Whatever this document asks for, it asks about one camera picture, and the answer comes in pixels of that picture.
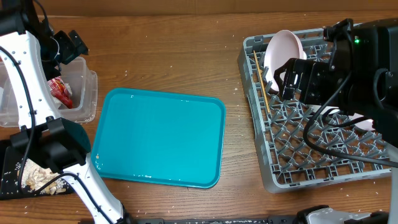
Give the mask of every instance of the teal rectangular tray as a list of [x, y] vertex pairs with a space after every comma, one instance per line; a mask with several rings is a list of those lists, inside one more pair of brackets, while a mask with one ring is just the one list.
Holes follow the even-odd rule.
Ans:
[[91, 158], [102, 177], [210, 188], [220, 178], [225, 106], [216, 98], [117, 88]]

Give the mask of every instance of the clear plastic container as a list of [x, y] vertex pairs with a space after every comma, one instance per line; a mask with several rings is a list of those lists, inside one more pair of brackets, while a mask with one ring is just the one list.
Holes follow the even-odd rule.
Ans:
[[[98, 99], [97, 74], [86, 66], [86, 60], [77, 57], [62, 65], [61, 78], [72, 89], [72, 109], [62, 105], [59, 112], [65, 119], [77, 123], [94, 120]], [[18, 127], [18, 109], [6, 66], [0, 62], [0, 126]]]

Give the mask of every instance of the gray dish rack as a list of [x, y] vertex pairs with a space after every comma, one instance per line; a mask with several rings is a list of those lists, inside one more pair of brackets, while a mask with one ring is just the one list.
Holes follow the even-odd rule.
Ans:
[[[308, 60], [329, 59], [331, 45], [323, 40], [323, 29], [294, 32], [303, 45]], [[337, 184], [360, 179], [375, 179], [391, 175], [390, 167], [340, 159], [310, 149], [303, 141], [302, 131], [312, 108], [293, 100], [281, 100], [269, 93], [271, 83], [265, 83], [270, 113], [267, 113], [260, 78], [254, 61], [255, 50], [262, 67], [269, 41], [274, 34], [248, 37], [238, 57], [239, 71], [254, 123], [255, 146], [264, 187], [272, 193], [307, 187]], [[330, 123], [349, 121], [344, 115], [334, 114]], [[333, 128], [318, 118], [309, 137], [315, 144], [341, 152], [387, 159], [386, 143], [380, 134], [366, 132], [355, 126]]]

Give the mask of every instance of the wooden tabletop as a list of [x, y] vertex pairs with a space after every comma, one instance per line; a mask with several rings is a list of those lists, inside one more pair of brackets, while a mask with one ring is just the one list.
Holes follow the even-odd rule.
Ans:
[[[86, 17], [51, 18], [50, 22], [57, 30], [77, 30], [90, 48], [85, 58], [88, 68], [98, 74], [99, 89], [96, 118], [83, 124], [91, 143], [105, 95], [116, 87], [214, 96], [226, 106], [221, 177], [212, 189], [104, 180], [133, 217], [255, 218], [295, 214], [319, 204], [346, 212], [388, 211], [391, 180], [361, 180], [285, 194], [267, 192], [262, 185], [251, 113], [238, 70], [244, 38], [282, 29], [328, 26], [346, 17], [366, 22], [397, 13]], [[0, 138], [6, 139], [17, 131], [1, 128]], [[91, 215], [76, 194], [0, 202], [1, 223], [76, 223], [82, 219], [91, 219]]]

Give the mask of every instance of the wooden stick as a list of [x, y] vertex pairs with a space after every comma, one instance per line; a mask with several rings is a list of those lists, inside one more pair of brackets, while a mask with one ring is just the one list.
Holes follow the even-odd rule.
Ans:
[[259, 62], [257, 61], [257, 54], [256, 54], [256, 51], [255, 51], [255, 50], [253, 50], [253, 52], [254, 52], [254, 59], [255, 59], [255, 61], [256, 61], [257, 76], [260, 78], [262, 95], [263, 95], [263, 97], [264, 97], [264, 101], [266, 102], [267, 112], [270, 113], [270, 111], [269, 111], [269, 106], [268, 106], [267, 95], [266, 95], [266, 89], [264, 88], [264, 84], [263, 84], [263, 82], [262, 82], [262, 75], [261, 75], [261, 72], [260, 72], [260, 66], [259, 66]]

